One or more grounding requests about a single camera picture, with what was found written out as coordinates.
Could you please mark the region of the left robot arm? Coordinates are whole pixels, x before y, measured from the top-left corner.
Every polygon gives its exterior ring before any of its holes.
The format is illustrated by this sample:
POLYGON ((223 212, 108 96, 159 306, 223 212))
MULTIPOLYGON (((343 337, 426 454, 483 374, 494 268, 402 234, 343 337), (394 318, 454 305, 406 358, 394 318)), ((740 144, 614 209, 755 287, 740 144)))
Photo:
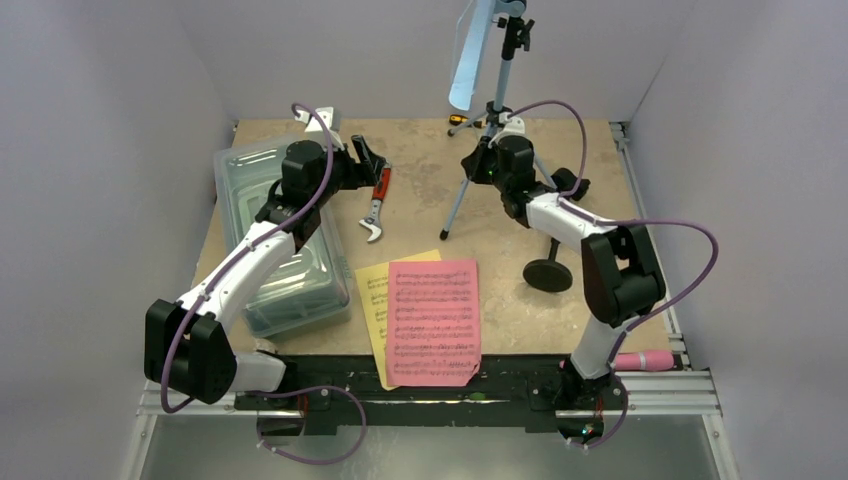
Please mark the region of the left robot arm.
POLYGON ((321 210, 340 190, 377 186, 389 165, 361 135, 329 149, 313 140, 290 144, 243 239, 204 280, 175 301, 156 300, 145 313, 143 372, 160 385, 205 404, 230 392, 258 393, 272 408, 297 399, 298 382, 282 356, 236 353, 228 333, 237 314, 282 263, 308 242, 321 210))

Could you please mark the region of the red handled adjustable wrench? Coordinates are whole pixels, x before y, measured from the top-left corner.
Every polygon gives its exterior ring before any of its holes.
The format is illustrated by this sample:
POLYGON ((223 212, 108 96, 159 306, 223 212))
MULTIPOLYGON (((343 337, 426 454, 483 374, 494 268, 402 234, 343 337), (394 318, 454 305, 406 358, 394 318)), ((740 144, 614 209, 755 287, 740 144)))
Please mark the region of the red handled adjustable wrench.
POLYGON ((383 167, 378 177, 377 183, 373 188, 369 212, 358 222, 361 227, 365 228, 369 232, 369 236, 366 240, 366 242, 369 244, 378 241, 383 233, 383 229, 380 222, 380 213, 382 204, 388 192, 391 171, 392 166, 390 163, 387 163, 383 167))

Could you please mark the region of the blue perforated music stand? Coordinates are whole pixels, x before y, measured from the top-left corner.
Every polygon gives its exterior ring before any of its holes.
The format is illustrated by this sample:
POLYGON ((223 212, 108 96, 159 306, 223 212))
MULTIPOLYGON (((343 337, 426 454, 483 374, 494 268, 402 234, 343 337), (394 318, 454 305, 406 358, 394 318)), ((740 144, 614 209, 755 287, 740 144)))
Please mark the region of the blue perforated music stand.
MULTIPOLYGON (((472 116, 467 122, 450 128, 447 135, 453 137, 461 130, 472 127, 474 122, 481 121, 483 130, 480 139, 492 138, 500 113, 512 112, 516 115, 514 110, 505 104, 506 91, 516 51, 529 49, 530 31, 534 21, 523 18, 526 11, 524 1, 473 1, 468 9, 472 15, 453 74, 448 95, 450 105, 459 110, 471 108, 482 71, 482 60, 489 31, 492 27, 504 31, 500 65, 493 99, 486 103, 482 112, 472 116)), ((503 171, 502 180, 492 185, 501 192, 510 213, 518 207, 516 202, 521 196, 532 191, 544 192, 555 189, 551 175, 541 165, 532 143, 526 137, 504 137, 497 144, 490 143, 490 145, 499 150, 499 165, 503 171)), ((466 190, 473 184, 466 179, 464 171, 463 174, 459 192, 440 232, 441 240, 448 238, 466 190)))

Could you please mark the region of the black microphone stand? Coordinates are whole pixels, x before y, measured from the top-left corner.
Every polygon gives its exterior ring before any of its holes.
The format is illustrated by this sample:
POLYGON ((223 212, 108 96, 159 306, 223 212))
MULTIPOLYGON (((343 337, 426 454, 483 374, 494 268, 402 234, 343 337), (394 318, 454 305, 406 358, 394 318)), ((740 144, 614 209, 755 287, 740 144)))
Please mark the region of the black microphone stand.
MULTIPOLYGON (((591 181, 579 179, 571 170, 562 167, 552 174, 552 180, 559 192, 573 193, 567 198, 579 202, 588 192, 591 181)), ((571 288, 573 276, 568 267, 557 261, 560 242, 550 240, 550 248, 546 258, 528 262, 523 270, 524 281, 532 288, 548 293, 564 292, 571 288)))

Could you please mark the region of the pink sheet music page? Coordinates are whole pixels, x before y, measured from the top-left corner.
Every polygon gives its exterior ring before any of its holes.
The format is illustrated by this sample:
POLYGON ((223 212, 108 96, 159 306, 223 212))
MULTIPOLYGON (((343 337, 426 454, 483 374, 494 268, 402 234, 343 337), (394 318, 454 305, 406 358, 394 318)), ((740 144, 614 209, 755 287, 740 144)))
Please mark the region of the pink sheet music page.
POLYGON ((392 387, 463 387, 482 362, 478 264, 392 262, 385 372, 392 387))

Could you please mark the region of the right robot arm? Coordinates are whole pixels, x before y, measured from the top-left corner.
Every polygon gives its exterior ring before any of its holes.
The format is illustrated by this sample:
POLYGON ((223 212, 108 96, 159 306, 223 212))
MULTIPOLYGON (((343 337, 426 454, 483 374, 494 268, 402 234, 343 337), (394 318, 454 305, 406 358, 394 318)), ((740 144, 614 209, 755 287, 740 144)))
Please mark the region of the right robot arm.
POLYGON ((560 369, 558 395, 584 407, 610 385, 628 329, 665 297, 666 285, 646 227, 619 225, 577 206, 589 181, 560 168, 545 184, 536 177, 536 163, 533 143, 511 134, 483 137, 461 165, 470 182, 499 191, 511 219, 580 255, 590 318, 560 369))

